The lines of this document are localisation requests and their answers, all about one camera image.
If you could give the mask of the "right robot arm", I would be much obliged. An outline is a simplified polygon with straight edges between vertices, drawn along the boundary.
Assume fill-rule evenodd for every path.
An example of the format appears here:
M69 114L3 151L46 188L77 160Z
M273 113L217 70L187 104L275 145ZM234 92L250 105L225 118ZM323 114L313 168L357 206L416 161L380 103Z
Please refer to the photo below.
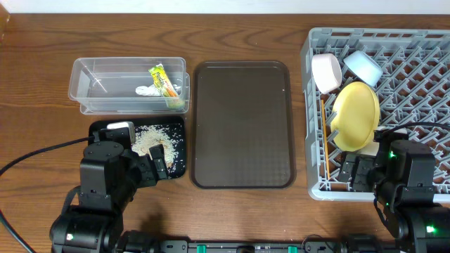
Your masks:
M400 252L448 252L449 208L434 202L435 156L422 143L395 140L377 155L345 152L340 172L371 191L382 224Z

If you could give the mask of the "light blue bowl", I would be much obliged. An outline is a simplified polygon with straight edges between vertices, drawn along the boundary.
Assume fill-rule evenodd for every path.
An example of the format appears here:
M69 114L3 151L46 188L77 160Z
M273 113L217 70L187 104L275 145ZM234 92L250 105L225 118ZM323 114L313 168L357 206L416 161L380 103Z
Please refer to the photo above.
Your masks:
M363 82L374 87L383 71L374 59L363 51L355 51L343 60L344 64Z

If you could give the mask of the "yellow plate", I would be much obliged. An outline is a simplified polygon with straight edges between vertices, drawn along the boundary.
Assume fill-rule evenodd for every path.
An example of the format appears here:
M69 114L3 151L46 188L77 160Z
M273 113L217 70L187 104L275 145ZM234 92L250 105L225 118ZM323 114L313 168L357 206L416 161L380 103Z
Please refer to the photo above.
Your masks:
M341 151L356 151L374 138L380 121L380 104L373 89L363 82L352 82L339 92L334 104L336 116L330 123L333 139Z

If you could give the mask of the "green snack wrapper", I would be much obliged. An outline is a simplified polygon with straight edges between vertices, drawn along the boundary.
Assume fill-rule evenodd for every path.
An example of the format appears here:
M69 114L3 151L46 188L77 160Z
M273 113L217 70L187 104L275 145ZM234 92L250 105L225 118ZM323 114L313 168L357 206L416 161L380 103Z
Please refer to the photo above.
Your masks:
M153 84L159 94L165 99L167 107L174 110L180 110L185 103L180 99L178 93L173 87L162 63L150 68L149 73L153 78Z

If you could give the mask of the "white green cup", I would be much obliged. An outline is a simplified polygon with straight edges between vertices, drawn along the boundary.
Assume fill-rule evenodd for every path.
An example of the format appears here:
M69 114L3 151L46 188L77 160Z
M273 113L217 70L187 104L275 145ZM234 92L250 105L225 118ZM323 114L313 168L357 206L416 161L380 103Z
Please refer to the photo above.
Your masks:
M383 141L383 138L380 137L380 133L386 130L386 128L386 126L378 126L374 131L372 131L372 140L356 153L358 155L368 155L375 157L378 154L380 145Z

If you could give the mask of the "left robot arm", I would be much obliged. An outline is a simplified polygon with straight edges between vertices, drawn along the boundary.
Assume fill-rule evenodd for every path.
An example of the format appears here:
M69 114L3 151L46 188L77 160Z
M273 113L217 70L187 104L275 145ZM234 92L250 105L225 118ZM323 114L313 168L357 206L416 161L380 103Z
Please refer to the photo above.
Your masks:
M159 252L148 234L124 230L123 212L139 188L168 177L163 145L144 156L114 141L87 146L80 185L67 194L50 230L52 252Z

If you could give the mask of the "pink bowl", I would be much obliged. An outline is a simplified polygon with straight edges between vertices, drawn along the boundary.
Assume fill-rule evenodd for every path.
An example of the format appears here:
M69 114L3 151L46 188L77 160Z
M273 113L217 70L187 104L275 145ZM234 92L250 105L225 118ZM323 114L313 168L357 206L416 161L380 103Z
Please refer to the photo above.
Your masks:
M317 89L322 94L330 93L340 87L342 71L338 59L331 53L312 57L311 71Z

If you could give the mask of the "wooden chopstick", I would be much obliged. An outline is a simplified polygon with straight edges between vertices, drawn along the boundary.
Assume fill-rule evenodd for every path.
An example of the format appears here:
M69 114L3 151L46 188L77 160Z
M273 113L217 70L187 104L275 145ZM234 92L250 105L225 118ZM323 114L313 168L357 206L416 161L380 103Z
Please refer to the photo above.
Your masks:
M324 106L324 101L321 99L321 117L322 117L322 132L323 132L323 149L325 156L325 168L326 168L326 176L327 179L330 179L330 162L328 156L328 135L326 131L326 111Z

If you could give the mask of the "rice and nut scraps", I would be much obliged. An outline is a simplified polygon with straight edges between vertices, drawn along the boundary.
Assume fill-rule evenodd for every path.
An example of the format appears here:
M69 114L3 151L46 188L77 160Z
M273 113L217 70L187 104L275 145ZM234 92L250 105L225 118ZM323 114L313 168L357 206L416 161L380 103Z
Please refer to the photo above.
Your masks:
M181 123L142 125L135 128L136 142L132 150L140 156L149 148L163 144L169 176L180 178L186 171L186 140Z

